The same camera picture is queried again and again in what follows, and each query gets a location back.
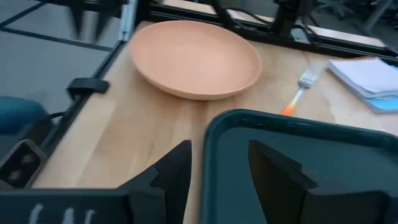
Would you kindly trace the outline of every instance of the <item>tray rim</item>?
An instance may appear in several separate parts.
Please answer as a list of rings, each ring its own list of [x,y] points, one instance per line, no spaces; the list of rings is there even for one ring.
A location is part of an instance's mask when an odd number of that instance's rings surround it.
[[[203,143],[203,162],[202,162],[202,173],[201,173],[201,198],[200,198],[200,223],[201,224],[209,224],[211,223],[211,213],[213,211],[206,209],[206,205],[209,204],[209,201],[211,200],[209,198],[210,194],[210,181],[206,181],[205,176],[211,172],[211,161],[208,157],[208,153],[206,153],[208,148],[211,147],[211,144],[213,142],[213,133],[215,129],[218,127],[219,124],[221,124],[226,118],[230,118],[232,116],[237,116],[237,115],[251,115],[251,116],[265,116],[271,119],[281,119],[281,120],[290,120],[290,121],[295,121],[295,122],[301,122],[301,123],[317,123],[321,125],[325,125],[328,127],[334,127],[334,128],[343,128],[343,129],[349,129],[352,131],[362,131],[362,132],[367,132],[371,134],[378,134],[378,135],[383,135],[386,137],[394,138],[396,141],[398,141],[398,136],[395,136],[391,133],[387,133],[384,131],[377,131],[377,130],[372,130],[372,129],[366,129],[366,128],[357,128],[353,126],[347,126],[343,124],[335,124],[335,123],[327,123],[324,121],[315,121],[311,119],[304,119],[304,118],[296,118],[296,117],[290,117],[290,116],[283,116],[279,114],[272,114],[272,113],[267,113],[263,111],[255,111],[255,110],[248,110],[248,109],[233,109],[233,110],[227,110],[224,111],[218,115],[216,115],[209,123],[206,131],[205,131],[205,136],[204,136],[204,143]]]

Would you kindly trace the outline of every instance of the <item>wooden table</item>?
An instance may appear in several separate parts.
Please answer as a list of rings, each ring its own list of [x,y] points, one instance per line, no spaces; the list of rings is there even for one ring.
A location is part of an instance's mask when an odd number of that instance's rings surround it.
[[[140,28],[149,24],[143,22]],[[341,32],[317,32],[342,37]],[[346,39],[355,38],[345,35]],[[368,37],[360,39],[363,40],[377,43]],[[325,68],[331,58],[258,42],[251,44],[262,60],[261,78],[248,91],[219,101],[184,100],[159,91],[141,78],[125,48],[104,78],[111,84],[107,94],[91,96],[34,187],[114,188],[184,139],[191,139],[192,181],[185,223],[198,223],[202,142],[207,124],[217,114],[234,108],[279,113],[297,91],[300,74],[310,65]],[[398,115],[373,114],[326,71],[305,92],[294,116],[398,135]]]

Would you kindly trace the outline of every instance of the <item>fork handle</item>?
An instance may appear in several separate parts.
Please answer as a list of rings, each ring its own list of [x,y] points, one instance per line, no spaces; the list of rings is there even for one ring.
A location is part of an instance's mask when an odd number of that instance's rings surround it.
[[[298,100],[301,98],[301,96],[304,93],[304,87],[300,87],[296,93],[296,95],[294,96],[293,100],[285,107],[285,109],[282,110],[281,115],[285,115],[285,116],[292,116],[293,115],[293,110],[296,106],[296,103],[298,102]]]

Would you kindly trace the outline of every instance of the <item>dark green tray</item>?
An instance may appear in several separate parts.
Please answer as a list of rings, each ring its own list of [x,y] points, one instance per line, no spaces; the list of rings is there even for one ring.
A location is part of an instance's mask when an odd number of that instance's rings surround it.
[[[206,130],[201,224],[266,223],[249,169],[251,139],[353,189],[398,195],[398,138],[394,135],[232,110],[214,118]]]

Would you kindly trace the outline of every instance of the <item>fork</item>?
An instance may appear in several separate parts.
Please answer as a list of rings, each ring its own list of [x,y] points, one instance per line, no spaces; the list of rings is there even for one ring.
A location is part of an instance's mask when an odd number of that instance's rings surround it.
[[[300,97],[303,95],[304,90],[310,88],[317,78],[318,75],[314,74],[310,68],[307,69],[298,80],[298,85],[300,88],[298,89],[293,100],[280,113],[285,116],[291,116],[293,114],[295,105],[300,99]]]

